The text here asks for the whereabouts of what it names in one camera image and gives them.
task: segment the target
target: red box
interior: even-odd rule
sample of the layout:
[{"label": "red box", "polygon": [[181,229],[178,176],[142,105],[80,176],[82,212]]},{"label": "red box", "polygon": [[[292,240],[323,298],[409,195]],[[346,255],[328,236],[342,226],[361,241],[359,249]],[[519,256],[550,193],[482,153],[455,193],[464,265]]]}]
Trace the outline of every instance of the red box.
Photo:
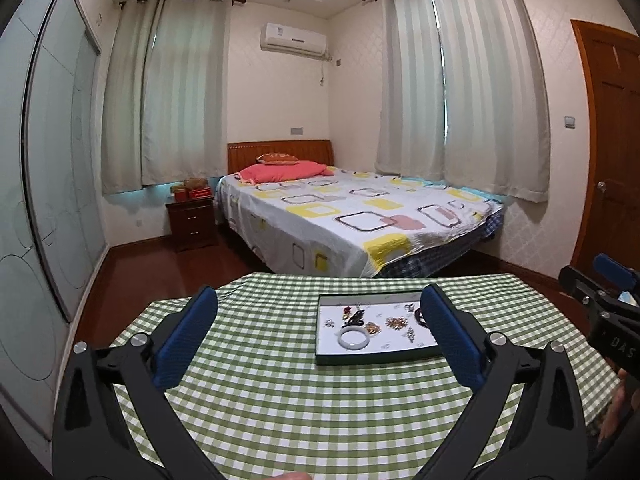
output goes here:
[{"label": "red box", "polygon": [[209,186],[201,187],[200,189],[191,189],[189,192],[189,198],[192,200],[195,198],[206,198],[207,196],[212,196]]},{"label": "red box", "polygon": [[174,200],[176,202],[184,202],[187,200],[187,190],[186,189],[176,189],[174,191]]}]

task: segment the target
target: nightstand drawer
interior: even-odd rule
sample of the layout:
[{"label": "nightstand drawer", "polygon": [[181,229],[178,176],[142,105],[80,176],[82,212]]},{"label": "nightstand drawer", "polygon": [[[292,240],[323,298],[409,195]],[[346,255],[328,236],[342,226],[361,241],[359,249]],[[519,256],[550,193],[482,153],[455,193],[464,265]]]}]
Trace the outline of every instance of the nightstand drawer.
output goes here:
[{"label": "nightstand drawer", "polygon": [[214,224],[215,218],[213,215],[213,207],[211,205],[203,205],[198,207],[191,207],[188,209],[178,209],[170,213],[174,218],[173,222],[176,222],[178,230],[182,232],[196,230],[204,230],[207,228],[207,224]]},{"label": "nightstand drawer", "polygon": [[216,233],[213,228],[174,235],[174,244],[179,251],[213,245],[216,241]]}]

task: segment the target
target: nightstand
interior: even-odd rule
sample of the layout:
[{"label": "nightstand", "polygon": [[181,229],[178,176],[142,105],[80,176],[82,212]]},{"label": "nightstand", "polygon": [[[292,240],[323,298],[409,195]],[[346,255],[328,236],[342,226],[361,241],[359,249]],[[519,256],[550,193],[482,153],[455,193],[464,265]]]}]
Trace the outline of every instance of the nightstand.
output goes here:
[{"label": "nightstand", "polygon": [[212,196],[169,202],[166,210],[176,251],[218,244]]}]

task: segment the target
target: jewelry tray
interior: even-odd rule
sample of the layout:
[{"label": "jewelry tray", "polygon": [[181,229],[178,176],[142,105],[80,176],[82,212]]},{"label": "jewelry tray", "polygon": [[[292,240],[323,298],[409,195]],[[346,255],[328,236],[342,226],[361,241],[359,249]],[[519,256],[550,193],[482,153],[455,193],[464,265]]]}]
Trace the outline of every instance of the jewelry tray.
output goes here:
[{"label": "jewelry tray", "polygon": [[[415,290],[320,296],[316,315],[316,364],[380,364],[441,356],[431,331],[415,319],[421,293],[421,290]],[[369,335],[369,344],[360,350],[343,348],[338,343],[338,334],[349,320],[343,319],[346,306],[350,307],[349,318],[358,308],[364,310],[363,328],[370,322],[380,328],[380,332]],[[386,322],[393,318],[405,319],[406,325],[394,330]],[[396,321],[396,326],[398,324],[402,325],[402,322]],[[411,330],[414,332],[413,342],[410,340]]]}]

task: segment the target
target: wooden floor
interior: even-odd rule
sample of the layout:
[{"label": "wooden floor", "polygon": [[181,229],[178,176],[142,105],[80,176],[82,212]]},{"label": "wooden floor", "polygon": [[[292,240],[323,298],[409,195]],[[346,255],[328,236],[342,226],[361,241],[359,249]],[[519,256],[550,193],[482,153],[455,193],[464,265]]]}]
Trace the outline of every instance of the wooden floor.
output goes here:
[{"label": "wooden floor", "polygon": [[[270,272],[228,228],[220,228],[218,245],[175,253],[168,238],[112,248],[102,264],[79,323],[76,341],[108,346],[156,300],[183,298],[203,284],[215,288],[251,272]],[[583,307],[558,291],[555,280],[506,264],[476,251],[441,270],[438,276],[512,272],[544,294],[583,333]]]}]

